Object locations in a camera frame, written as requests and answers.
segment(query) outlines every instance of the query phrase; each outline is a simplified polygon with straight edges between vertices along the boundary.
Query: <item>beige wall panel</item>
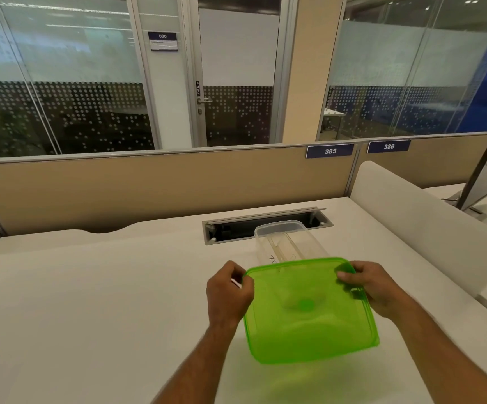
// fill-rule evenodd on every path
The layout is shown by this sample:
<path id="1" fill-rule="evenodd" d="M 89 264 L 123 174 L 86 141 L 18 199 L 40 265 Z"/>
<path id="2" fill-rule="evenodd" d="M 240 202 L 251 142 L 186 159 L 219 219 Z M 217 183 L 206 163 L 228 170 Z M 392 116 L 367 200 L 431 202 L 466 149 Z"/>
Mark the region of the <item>beige wall panel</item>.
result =
<path id="1" fill-rule="evenodd" d="M 371 160 L 422 189 L 466 183 L 487 147 L 487 135 L 413 139 L 405 152 L 367 154 L 361 146 L 354 178 L 361 163 Z"/>
<path id="2" fill-rule="evenodd" d="M 343 0 L 300 0 L 283 143 L 316 140 Z"/>
<path id="3" fill-rule="evenodd" d="M 353 156 L 306 159 L 306 147 L 0 164 L 0 224 L 9 235 L 344 195 Z"/>

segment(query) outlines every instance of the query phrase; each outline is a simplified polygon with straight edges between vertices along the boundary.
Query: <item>person's right arm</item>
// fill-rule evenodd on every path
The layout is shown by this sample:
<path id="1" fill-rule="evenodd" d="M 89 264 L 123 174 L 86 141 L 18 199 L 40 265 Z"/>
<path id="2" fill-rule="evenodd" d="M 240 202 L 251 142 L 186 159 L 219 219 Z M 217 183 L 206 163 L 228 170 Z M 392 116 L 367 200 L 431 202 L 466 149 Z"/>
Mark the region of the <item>person's right arm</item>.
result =
<path id="1" fill-rule="evenodd" d="M 375 262 L 351 261 L 355 274 L 337 272 L 348 284 L 362 286 L 372 308 L 391 319 L 436 404 L 487 404 L 487 374 L 471 361 Z"/>

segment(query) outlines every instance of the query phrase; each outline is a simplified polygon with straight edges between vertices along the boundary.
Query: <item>door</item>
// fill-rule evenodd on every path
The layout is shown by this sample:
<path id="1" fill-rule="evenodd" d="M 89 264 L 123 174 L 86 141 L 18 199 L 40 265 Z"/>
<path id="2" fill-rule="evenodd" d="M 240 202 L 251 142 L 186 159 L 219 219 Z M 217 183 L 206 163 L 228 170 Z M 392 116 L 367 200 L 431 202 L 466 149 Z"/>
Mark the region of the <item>door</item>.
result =
<path id="1" fill-rule="evenodd" d="M 289 64 L 285 56 L 291 57 L 285 47 L 290 0 L 190 1 L 196 141 L 200 146 L 276 142 L 282 87 L 288 83 L 283 67 Z"/>

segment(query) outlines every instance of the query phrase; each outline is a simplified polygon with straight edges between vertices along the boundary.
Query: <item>plastic container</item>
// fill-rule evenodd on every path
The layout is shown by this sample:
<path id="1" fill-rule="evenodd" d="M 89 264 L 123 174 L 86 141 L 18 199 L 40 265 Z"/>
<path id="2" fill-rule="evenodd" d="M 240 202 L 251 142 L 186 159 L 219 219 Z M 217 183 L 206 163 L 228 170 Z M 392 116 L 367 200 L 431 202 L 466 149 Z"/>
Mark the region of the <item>plastic container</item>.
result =
<path id="1" fill-rule="evenodd" d="M 263 364 L 326 359 L 380 343 L 365 292 L 341 283 L 354 272 L 343 258 L 252 268 L 255 298 L 245 318 L 247 343 Z"/>
<path id="2" fill-rule="evenodd" d="M 296 220 L 260 225 L 255 228 L 255 238 L 263 265 L 328 257 L 305 225 Z"/>

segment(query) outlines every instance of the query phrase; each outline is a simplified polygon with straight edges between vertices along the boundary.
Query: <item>forearm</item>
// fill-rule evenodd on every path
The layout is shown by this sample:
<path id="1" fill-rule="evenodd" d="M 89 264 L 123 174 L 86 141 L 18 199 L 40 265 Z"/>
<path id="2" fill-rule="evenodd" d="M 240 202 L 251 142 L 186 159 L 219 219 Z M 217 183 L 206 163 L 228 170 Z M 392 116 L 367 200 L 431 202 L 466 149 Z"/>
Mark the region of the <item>forearm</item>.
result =
<path id="1" fill-rule="evenodd" d="M 487 375 L 414 300 L 394 320 L 436 404 L 487 403 Z"/>
<path id="2" fill-rule="evenodd" d="M 209 327 L 153 404 L 212 404 L 235 330 Z"/>

